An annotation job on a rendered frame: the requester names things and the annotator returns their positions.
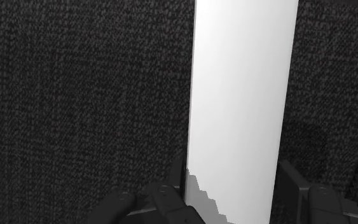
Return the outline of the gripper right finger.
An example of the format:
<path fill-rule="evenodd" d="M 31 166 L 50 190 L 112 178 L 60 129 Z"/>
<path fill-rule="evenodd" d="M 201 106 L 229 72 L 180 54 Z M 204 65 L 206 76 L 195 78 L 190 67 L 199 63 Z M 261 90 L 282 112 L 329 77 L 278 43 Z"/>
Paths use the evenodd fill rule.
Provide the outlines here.
<path fill-rule="evenodd" d="M 293 224 L 358 224 L 358 198 L 346 199 L 327 185 L 309 183 L 286 160 L 278 163 L 276 188 Z"/>

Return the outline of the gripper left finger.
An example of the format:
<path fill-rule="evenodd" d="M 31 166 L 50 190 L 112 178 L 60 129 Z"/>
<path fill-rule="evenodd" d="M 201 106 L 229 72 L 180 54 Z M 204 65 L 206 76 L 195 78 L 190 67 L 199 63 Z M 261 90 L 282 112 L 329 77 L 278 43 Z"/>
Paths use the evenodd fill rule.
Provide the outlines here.
<path fill-rule="evenodd" d="M 166 183 L 150 183 L 146 196 L 113 190 L 88 215 L 86 224 L 205 224 L 196 209 L 184 201 L 186 155 L 172 162 Z"/>

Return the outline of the white long flat slab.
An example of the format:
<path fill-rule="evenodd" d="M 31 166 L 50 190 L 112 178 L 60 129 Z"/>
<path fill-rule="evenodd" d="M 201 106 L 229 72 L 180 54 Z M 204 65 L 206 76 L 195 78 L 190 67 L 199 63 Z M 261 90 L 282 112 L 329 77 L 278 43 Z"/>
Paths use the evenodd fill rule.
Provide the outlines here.
<path fill-rule="evenodd" d="M 299 0 L 196 0 L 186 203 L 269 224 Z"/>

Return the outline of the dark grey fabric sofa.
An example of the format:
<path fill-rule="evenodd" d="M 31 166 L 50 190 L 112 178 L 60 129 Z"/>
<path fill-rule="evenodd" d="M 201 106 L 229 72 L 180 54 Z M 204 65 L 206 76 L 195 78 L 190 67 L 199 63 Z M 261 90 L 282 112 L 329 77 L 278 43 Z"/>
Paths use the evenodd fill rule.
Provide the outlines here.
<path fill-rule="evenodd" d="M 85 224 L 186 151 L 195 0 L 0 0 L 0 224 Z M 358 0 L 299 0 L 279 157 L 358 196 Z"/>

